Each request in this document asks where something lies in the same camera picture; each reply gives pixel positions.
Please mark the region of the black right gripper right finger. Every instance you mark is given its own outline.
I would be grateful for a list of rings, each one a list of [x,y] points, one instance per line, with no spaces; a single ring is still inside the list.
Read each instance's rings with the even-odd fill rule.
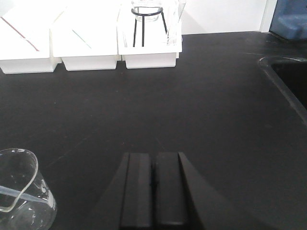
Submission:
[[[272,230],[219,194],[183,152],[156,156],[155,223],[160,230]]]

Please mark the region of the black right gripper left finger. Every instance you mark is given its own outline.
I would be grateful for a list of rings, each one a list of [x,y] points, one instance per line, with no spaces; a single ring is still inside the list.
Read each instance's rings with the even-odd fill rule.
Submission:
[[[94,230],[151,230],[151,158],[125,153],[92,213]]]

